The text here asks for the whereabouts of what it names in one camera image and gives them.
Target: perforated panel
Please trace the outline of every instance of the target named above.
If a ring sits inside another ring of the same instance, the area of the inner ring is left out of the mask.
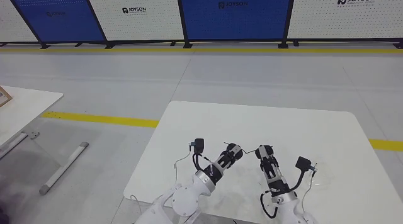
[[[103,41],[86,0],[15,0],[43,42]]]
[[[90,0],[108,40],[182,40],[178,0]]]
[[[0,0],[0,42],[37,42],[10,0]]]
[[[182,0],[186,30],[197,39],[282,38],[289,0]]]
[[[295,0],[288,38],[403,37],[403,0]]]

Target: yellow strip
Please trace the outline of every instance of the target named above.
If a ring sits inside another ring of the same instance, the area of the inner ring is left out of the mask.
[[[138,119],[138,118],[119,118],[114,116],[99,116],[76,113],[64,113],[48,111],[42,115],[43,118],[55,118],[73,121],[87,121],[93,123],[110,123],[113,125],[129,125],[137,127],[157,128],[157,120]],[[378,150],[392,150],[403,152],[403,141],[388,141],[379,139],[369,139],[372,147]]]
[[[403,141],[388,141],[379,139],[370,139],[372,148],[378,150],[393,150],[395,152],[403,152]]]
[[[119,118],[114,116],[98,116],[98,115],[86,115],[75,113],[63,113],[49,111],[42,115],[43,118],[55,118],[63,120],[73,121],[88,121],[93,123],[110,123],[113,125],[130,125],[138,127],[157,128],[157,120],[137,119],[137,118]]]
[[[79,53],[79,52],[229,52],[229,53],[403,53],[399,49],[342,49],[342,48],[1,48],[0,52],[40,52],[40,53]]]

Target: epoxy floor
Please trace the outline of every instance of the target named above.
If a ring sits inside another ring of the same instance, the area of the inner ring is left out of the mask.
[[[388,43],[303,47],[392,49]],[[64,93],[52,111],[159,120],[172,100],[349,111],[368,138],[385,140],[403,140],[402,70],[402,54],[0,52],[0,85]],[[123,190],[154,129],[45,118],[34,127],[45,152],[25,140],[0,160],[0,204],[12,223],[129,224],[138,218],[136,202],[124,199]],[[63,162],[84,141],[90,147],[40,196],[57,169],[46,152]],[[375,152],[403,198],[403,152]],[[202,215],[197,223],[233,222]]]

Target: white tabletop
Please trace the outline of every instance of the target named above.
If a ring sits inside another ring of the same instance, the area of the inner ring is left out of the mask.
[[[290,187],[299,176],[298,156],[318,162],[315,186],[304,206],[319,223],[401,223],[402,201],[355,116],[340,111],[171,102],[127,184],[125,197],[134,194],[150,203],[173,187],[173,164],[188,153],[188,143],[195,138],[205,139],[204,154],[211,160],[226,148],[223,142],[237,143],[247,151],[272,145]],[[186,182],[193,173],[191,157],[178,164],[178,182]],[[297,189],[300,198],[308,178],[305,175]],[[253,153],[244,155],[225,171],[210,197],[201,197],[201,210],[270,223],[259,203],[267,188],[259,160]]]
[[[2,87],[13,99],[0,107],[0,147],[63,97],[62,93]]]

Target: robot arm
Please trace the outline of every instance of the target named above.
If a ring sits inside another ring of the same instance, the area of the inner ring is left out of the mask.
[[[193,223],[200,214],[198,207],[200,195],[210,196],[215,190],[215,185],[224,175],[224,170],[230,168],[243,155],[241,147],[231,143],[214,163],[210,163],[202,170],[198,165],[198,157],[202,157],[203,140],[199,138],[193,145],[195,146],[193,162],[197,172],[192,175],[191,183],[185,186],[177,184],[157,198],[152,206],[140,216],[136,224],[172,224],[164,211],[164,205],[170,198],[172,198],[175,213],[186,218],[184,223]]]
[[[303,157],[298,158],[295,167],[301,170],[301,174],[297,184],[293,188],[290,188],[281,174],[271,146],[260,145],[255,150],[255,154],[260,160],[260,168],[269,186],[269,190],[260,195],[260,203],[266,215],[271,219],[278,216],[281,224],[317,224],[317,221],[311,214],[298,211],[297,206],[300,201],[296,192],[294,192],[301,184],[305,172],[312,170],[312,177],[317,172],[317,169],[311,166],[311,161]],[[273,215],[270,215],[264,207],[263,196],[267,193],[271,193],[271,201],[276,205]]]

